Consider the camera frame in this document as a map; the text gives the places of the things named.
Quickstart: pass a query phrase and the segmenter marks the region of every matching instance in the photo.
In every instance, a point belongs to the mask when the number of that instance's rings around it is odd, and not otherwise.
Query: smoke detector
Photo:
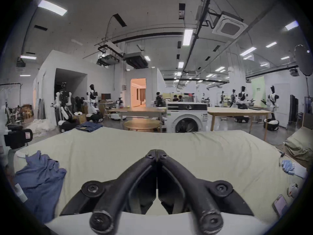
[[[248,27],[243,19],[228,12],[222,11],[213,22],[212,33],[230,38],[237,38]]]

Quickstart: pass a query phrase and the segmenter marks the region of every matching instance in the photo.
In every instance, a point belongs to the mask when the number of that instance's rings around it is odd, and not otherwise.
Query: white fabric pile
[[[34,137],[41,137],[46,135],[47,131],[53,130],[55,126],[47,119],[34,119],[27,128],[32,130]]]

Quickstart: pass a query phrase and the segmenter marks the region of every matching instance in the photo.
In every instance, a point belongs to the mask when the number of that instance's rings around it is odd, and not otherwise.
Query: table leg
[[[266,123],[265,123],[265,133],[264,133],[264,141],[266,140],[266,133],[267,133],[267,120],[268,115],[266,114]]]
[[[212,116],[211,131],[214,130],[214,124],[215,124],[215,115]]]
[[[251,133],[251,129],[252,129],[252,116],[251,116],[251,118],[250,118],[250,121],[251,121],[251,123],[250,123],[249,134]]]

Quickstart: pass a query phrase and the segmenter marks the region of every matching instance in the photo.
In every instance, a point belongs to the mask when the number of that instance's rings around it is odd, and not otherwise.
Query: bed
[[[304,114],[302,127],[285,143],[286,150],[296,159],[313,162],[313,115]]]
[[[85,182],[115,179],[151,149],[164,150],[197,178],[230,182],[255,216],[266,223],[277,220],[273,201],[282,194],[290,203],[287,187],[303,181],[283,172],[275,147],[240,130],[146,133],[102,127],[87,133],[73,129],[20,151],[32,155],[40,150],[67,170],[55,210],[58,216]],[[14,170],[25,165],[25,159],[15,155]],[[166,211],[153,204],[147,214]]]

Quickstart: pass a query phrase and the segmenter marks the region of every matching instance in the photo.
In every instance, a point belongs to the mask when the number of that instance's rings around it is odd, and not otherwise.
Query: air conditioning unit
[[[222,11],[220,15],[213,15],[216,16],[213,22],[212,33],[214,34],[235,39],[248,27],[243,23],[243,19],[228,12]]]
[[[290,69],[290,75],[292,76],[299,76],[299,72],[296,68]]]

